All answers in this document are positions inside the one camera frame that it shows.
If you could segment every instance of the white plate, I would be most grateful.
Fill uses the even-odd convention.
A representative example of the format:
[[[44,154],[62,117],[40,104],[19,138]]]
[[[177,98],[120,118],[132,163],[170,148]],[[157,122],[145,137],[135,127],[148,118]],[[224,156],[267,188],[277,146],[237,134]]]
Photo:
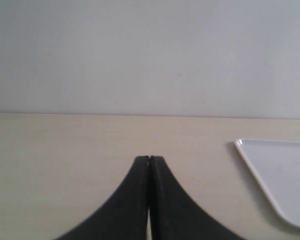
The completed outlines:
[[[234,143],[279,216],[300,228],[300,142],[238,139]]]

